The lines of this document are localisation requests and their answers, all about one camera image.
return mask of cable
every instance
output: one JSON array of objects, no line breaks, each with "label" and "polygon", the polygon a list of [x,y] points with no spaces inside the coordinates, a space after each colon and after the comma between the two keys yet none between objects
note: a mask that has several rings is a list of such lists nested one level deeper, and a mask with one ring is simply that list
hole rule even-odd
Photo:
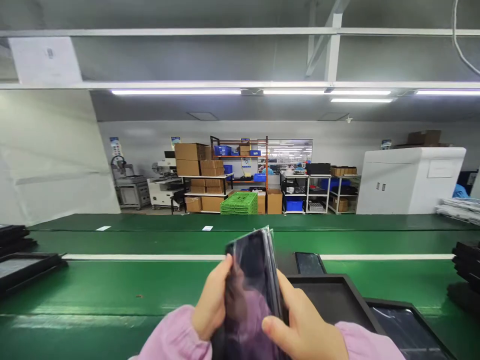
[{"label": "cable", "polygon": [[460,56],[460,59],[463,61],[465,65],[467,65],[470,70],[472,70],[475,74],[480,76],[480,70],[478,70],[475,66],[473,66],[467,58],[464,56],[464,53],[462,52],[462,49],[460,49],[459,42],[457,41],[457,8],[459,7],[459,0],[453,0],[453,10],[452,10],[452,15],[451,15],[451,29],[452,29],[452,42],[453,46],[456,49],[456,52],[458,53],[458,56]]}]

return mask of hand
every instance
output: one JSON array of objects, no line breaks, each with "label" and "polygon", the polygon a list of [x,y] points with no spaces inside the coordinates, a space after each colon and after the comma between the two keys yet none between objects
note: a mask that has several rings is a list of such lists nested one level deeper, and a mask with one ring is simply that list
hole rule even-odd
[{"label": "hand", "polygon": [[326,323],[303,290],[294,288],[277,270],[290,327],[275,316],[263,319],[263,332],[294,360],[348,360],[344,338]]},{"label": "hand", "polygon": [[224,322],[225,279],[232,267],[232,262],[232,256],[227,254],[225,259],[211,271],[195,306],[191,323],[198,337],[203,341],[210,341],[215,330]]}]

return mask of worker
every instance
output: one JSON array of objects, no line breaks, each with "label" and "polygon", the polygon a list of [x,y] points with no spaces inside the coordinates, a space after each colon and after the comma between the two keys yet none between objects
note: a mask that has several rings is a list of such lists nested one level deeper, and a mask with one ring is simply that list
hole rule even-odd
[{"label": "worker", "polygon": [[[263,168],[263,170],[261,171],[262,174],[266,174],[267,173],[267,169],[266,168]],[[270,165],[268,165],[268,175],[273,175],[274,174],[274,171],[270,168]]]},{"label": "worker", "polygon": [[305,171],[305,169],[302,167],[302,163],[301,163],[301,162],[299,162],[299,163],[296,165],[295,171]]},{"label": "worker", "polygon": [[[225,281],[232,264],[232,256],[228,254],[206,278],[197,305],[184,305],[168,314],[153,330],[140,355],[130,360],[212,359],[210,339],[225,319]],[[259,331],[292,359],[405,360],[387,336],[354,323],[339,322],[335,326],[326,323],[307,295],[294,288],[280,271],[277,274],[290,326],[275,316],[266,316],[253,325],[255,329],[261,328]]]}]

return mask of factory workshop wall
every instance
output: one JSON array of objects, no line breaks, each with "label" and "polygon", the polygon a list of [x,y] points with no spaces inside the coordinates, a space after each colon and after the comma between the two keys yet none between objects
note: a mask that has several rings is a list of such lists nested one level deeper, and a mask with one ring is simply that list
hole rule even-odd
[{"label": "factory workshop wall", "polygon": [[183,143],[210,143],[210,135],[220,139],[262,138],[313,139],[312,161],[357,166],[362,171],[366,151],[379,150],[383,139],[404,144],[409,132],[442,130],[441,141],[467,149],[463,170],[479,166],[480,144],[473,123],[433,122],[354,122],[346,121],[112,121],[99,122],[107,157],[112,149],[109,137],[119,137],[123,154],[139,175],[157,176],[152,163],[171,150],[170,137]]},{"label": "factory workshop wall", "polygon": [[0,114],[0,224],[120,212],[87,90],[2,90]]}]

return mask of black tray stack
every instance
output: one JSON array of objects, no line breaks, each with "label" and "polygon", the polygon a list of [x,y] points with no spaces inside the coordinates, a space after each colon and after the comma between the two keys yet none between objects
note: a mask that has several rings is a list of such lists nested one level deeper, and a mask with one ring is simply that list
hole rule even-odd
[{"label": "black tray stack", "polygon": [[37,242],[27,237],[29,234],[24,225],[0,224],[0,257],[36,246]]},{"label": "black tray stack", "polygon": [[457,242],[452,253],[455,270],[467,282],[448,286],[448,297],[480,321],[480,243],[467,245]]}]

